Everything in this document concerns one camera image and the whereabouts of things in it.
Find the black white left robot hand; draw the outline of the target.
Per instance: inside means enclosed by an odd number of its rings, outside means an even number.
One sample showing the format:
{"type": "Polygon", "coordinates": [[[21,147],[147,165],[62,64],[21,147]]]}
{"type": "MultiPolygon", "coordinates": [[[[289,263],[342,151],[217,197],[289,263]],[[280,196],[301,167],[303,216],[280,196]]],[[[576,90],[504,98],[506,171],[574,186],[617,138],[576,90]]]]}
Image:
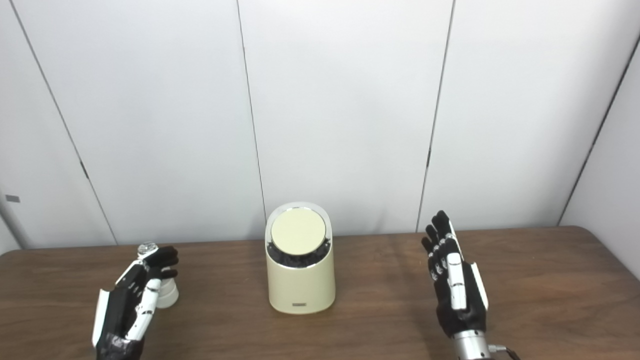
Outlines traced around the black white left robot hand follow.
{"type": "Polygon", "coordinates": [[[94,313],[91,343],[98,360],[139,360],[146,332],[158,309],[179,299],[175,282],[179,252],[174,246],[147,242],[115,281],[110,291],[101,289],[94,313]]]}

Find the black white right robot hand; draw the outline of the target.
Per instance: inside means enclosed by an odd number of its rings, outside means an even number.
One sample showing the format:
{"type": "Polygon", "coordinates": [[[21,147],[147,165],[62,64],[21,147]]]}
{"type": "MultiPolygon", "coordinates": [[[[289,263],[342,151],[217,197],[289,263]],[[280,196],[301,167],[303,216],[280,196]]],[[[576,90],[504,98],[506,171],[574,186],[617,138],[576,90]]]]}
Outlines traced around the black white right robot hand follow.
{"type": "Polygon", "coordinates": [[[450,217],[439,210],[425,228],[430,277],[438,305],[436,316],[450,338],[464,331],[486,332],[489,297],[478,265],[466,261],[450,217]]]}

